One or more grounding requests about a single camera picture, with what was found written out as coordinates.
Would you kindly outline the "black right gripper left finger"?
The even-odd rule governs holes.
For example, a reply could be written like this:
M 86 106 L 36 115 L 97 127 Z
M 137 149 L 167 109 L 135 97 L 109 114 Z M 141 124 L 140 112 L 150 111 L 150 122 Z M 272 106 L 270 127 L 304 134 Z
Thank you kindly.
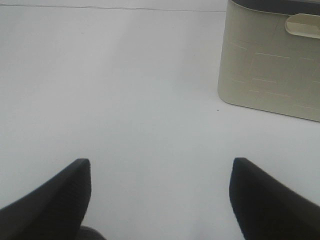
M 2 240 L 74 240 L 91 197 L 88 159 L 70 165 L 0 210 Z

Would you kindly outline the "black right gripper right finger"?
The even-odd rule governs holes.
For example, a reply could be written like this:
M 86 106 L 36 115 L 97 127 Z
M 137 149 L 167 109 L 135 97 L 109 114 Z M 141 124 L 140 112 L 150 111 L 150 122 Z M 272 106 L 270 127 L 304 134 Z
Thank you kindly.
M 229 199 L 246 240 L 320 238 L 320 207 L 246 158 L 233 161 Z

